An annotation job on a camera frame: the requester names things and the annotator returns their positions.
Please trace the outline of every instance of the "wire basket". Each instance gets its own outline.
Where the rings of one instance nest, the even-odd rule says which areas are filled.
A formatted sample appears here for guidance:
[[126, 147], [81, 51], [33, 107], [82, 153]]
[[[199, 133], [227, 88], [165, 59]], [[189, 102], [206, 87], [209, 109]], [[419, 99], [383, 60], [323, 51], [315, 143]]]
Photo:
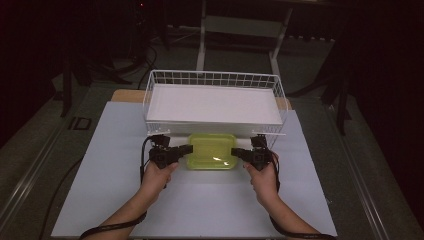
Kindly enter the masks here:
[[[152, 121], [149, 119], [149, 111], [152, 111], [152, 100], [154, 100], [155, 87], [195, 87], [197, 89], [210, 88], [231, 91], [244, 91], [252, 89], [264, 89], [258, 91], [268, 91], [273, 94], [276, 104], [276, 114], [279, 124], [248, 124], [239, 122], [213, 123], [199, 121]], [[174, 71], [174, 70], [153, 70], [150, 72], [149, 81], [146, 87], [146, 94], [143, 101], [143, 115], [147, 126], [148, 135], [156, 134], [191, 134], [191, 133], [231, 133], [237, 137], [254, 136], [265, 134], [268, 147], [271, 148], [279, 135], [287, 119], [288, 102], [284, 95], [281, 80], [277, 75], [252, 74], [238, 72], [212, 72], [212, 71]]]

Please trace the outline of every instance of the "human arm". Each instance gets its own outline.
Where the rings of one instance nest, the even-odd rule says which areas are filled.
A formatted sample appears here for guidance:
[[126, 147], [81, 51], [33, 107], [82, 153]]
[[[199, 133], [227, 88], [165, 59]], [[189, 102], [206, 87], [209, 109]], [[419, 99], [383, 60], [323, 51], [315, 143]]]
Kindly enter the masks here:
[[[143, 182], [135, 195], [100, 226], [129, 222], [139, 218], [158, 199], [159, 193], [171, 180], [171, 173], [177, 167], [178, 163], [173, 163], [164, 169], [159, 169], [154, 162], [150, 162], [146, 167]], [[84, 240], [127, 239], [133, 228], [134, 226], [96, 233], [87, 236]]]
[[282, 229], [292, 233], [319, 233], [280, 198], [273, 164], [268, 164], [261, 171], [256, 170], [249, 163], [245, 163], [244, 167], [251, 176], [251, 184], [256, 192], [258, 202]]

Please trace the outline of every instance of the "white surface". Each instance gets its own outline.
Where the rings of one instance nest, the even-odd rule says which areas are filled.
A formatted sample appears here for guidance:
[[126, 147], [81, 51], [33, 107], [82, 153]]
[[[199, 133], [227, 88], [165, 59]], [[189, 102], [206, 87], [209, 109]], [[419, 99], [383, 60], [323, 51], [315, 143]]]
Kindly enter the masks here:
[[146, 119], [282, 125], [272, 89], [205, 85], [155, 84]]
[[[280, 195], [313, 227], [336, 235], [299, 120], [289, 111], [273, 150], [280, 156]], [[141, 104], [109, 102], [103, 112], [52, 236], [76, 237], [95, 227], [138, 189], [141, 143], [146, 137]], [[186, 143], [171, 138], [171, 146]], [[239, 147], [249, 147], [239, 140]], [[185, 159], [133, 237], [273, 238], [268, 214], [256, 200], [241, 160], [230, 171], [190, 171]]]

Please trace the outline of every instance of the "floor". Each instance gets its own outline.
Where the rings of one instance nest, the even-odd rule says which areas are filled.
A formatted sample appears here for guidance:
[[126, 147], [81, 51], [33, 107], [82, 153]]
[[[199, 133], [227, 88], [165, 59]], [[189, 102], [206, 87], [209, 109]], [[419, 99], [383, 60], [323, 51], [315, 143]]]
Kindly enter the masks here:
[[[156, 58], [158, 69], [194, 70], [198, 39], [196, 29], [171, 32], [169, 51], [152, 39], [149, 59]], [[271, 73], [264, 47], [228, 45], [222, 36], [209, 40], [205, 70]], [[278, 56], [285, 92], [313, 82], [331, 46], [332, 42], [320, 40], [286, 39]], [[116, 89], [136, 89], [145, 71], [146, 66], [123, 76], [131, 85], [100, 77], [90, 87], [74, 82], [73, 107], [66, 118], [59, 117], [61, 102], [51, 100], [0, 150], [0, 220], [7, 220], [0, 223], [1, 239], [50, 239], [77, 172], [75, 164], [84, 156], [103, 107]], [[61, 88], [61, 76], [52, 81]], [[302, 124], [338, 239], [424, 239], [355, 99], [349, 97], [351, 119], [345, 121], [343, 137], [334, 124], [334, 106], [319, 100], [323, 90], [290, 101]], [[73, 117], [91, 119], [92, 124], [88, 130], [75, 130], [70, 127]]]

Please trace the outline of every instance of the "white wire basket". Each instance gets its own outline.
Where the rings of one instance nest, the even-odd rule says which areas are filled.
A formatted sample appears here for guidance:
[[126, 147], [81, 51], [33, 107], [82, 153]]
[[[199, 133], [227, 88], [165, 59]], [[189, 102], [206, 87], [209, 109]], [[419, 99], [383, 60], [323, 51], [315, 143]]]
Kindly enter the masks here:
[[265, 134], [271, 148], [287, 119], [277, 75], [153, 70], [143, 101], [148, 135]]

